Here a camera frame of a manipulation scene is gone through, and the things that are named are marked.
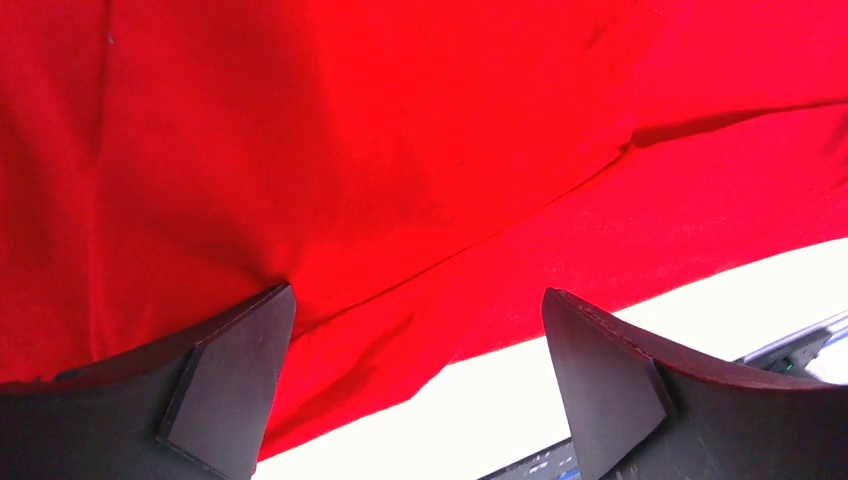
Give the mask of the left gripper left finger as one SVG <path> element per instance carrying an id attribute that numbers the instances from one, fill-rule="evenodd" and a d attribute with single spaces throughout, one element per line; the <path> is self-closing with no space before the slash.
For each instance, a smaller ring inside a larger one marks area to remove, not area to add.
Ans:
<path id="1" fill-rule="evenodd" d="M 197 325 L 1 387 L 5 479 L 248 479 L 296 300 L 277 286 Z"/>

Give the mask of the red t shirt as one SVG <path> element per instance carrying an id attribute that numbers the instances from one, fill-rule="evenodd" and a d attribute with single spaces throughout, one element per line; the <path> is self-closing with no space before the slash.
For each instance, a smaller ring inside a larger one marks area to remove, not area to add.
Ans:
<path id="1" fill-rule="evenodd" d="M 5 1 L 1 378 L 279 283 L 261 454 L 847 234 L 843 1 Z"/>

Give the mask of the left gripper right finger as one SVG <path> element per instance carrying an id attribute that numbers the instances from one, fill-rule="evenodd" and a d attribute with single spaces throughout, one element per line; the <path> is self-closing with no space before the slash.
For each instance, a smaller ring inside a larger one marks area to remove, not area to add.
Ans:
<path id="1" fill-rule="evenodd" d="M 564 290 L 542 302 L 585 479 L 843 479 L 847 389 L 724 361 Z"/>

